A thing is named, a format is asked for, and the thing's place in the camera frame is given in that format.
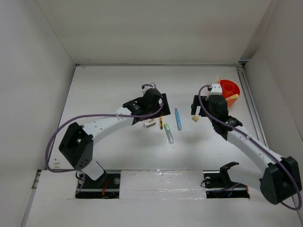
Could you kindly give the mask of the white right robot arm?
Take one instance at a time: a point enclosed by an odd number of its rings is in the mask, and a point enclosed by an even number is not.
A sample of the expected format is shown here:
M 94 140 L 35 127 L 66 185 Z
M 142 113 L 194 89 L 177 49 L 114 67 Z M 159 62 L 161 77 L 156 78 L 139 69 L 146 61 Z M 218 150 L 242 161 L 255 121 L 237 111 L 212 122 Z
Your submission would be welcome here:
M 271 204 L 298 196 L 298 206 L 302 205 L 302 183 L 297 161 L 293 157 L 277 154 L 251 136 L 243 124 L 228 113 L 227 102 L 222 95 L 195 95 L 191 114 L 200 108 L 199 115 L 208 117 L 214 131 L 224 140 L 236 146 L 259 169 L 256 172 L 236 170 L 236 162 L 222 166 L 219 181 L 224 186 L 241 183 L 259 190 Z

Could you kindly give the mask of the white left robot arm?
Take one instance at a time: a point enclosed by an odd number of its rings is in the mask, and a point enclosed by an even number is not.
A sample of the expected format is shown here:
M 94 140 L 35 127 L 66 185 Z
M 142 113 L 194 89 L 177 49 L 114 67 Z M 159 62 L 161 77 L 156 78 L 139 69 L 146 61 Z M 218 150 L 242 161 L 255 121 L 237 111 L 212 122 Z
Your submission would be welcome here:
M 113 114 L 84 125 L 71 123 L 59 145 L 59 151 L 74 170 L 82 172 L 84 182 L 101 188 L 107 181 L 104 168 L 93 158 L 93 147 L 106 136 L 148 119 L 170 114 L 167 95 L 145 87 L 142 97 L 124 103 Z

